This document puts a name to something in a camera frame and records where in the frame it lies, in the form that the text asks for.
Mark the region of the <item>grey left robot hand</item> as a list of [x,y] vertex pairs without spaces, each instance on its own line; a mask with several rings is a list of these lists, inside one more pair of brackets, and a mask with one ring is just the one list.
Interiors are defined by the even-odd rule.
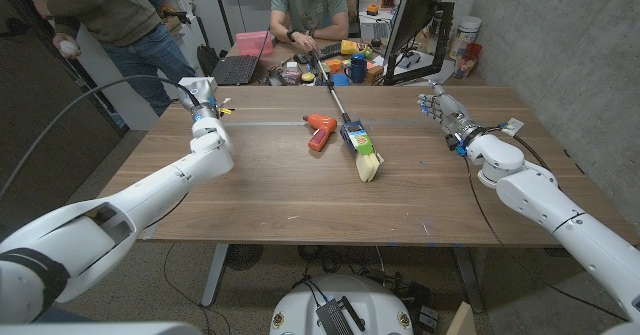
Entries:
[[219,118],[215,99],[209,88],[199,89],[189,88],[189,95],[181,99],[183,107],[191,113],[193,122],[198,122],[205,118]]

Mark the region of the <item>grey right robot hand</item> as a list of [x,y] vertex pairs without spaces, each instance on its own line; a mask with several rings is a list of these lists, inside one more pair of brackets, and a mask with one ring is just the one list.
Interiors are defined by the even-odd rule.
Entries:
[[480,128],[467,108],[439,83],[429,80],[428,85],[434,90],[434,94],[420,94],[418,105],[427,117],[441,125],[445,134],[465,141],[472,132]]

